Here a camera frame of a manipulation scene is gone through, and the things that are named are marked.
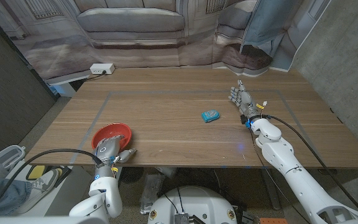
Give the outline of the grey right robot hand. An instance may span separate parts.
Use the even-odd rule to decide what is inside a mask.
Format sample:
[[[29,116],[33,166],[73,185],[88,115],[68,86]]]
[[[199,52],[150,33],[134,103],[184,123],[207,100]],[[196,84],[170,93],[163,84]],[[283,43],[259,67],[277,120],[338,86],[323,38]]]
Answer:
[[[241,80],[237,81],[238,87],[231,88],[231,94],[228,98],[239,108],[240,114],[249,118],[260,118],[260,113],[257,111],[256,103],[252,99],[249,92],[246,90]]]

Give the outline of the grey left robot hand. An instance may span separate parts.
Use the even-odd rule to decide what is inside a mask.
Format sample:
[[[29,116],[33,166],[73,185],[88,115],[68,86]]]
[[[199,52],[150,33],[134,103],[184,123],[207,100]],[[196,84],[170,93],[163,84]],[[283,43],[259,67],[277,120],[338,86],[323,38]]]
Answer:
[[[111,164],[125,163],[129,160],[131,155],[136,152],[136,149],[128,149],[122,152],[120,150],[119,141],[123,138],[123,135],[117,135],[110,138],[102,139],[96,146],[93,153],[98,157],[104,164],[104,168]]]

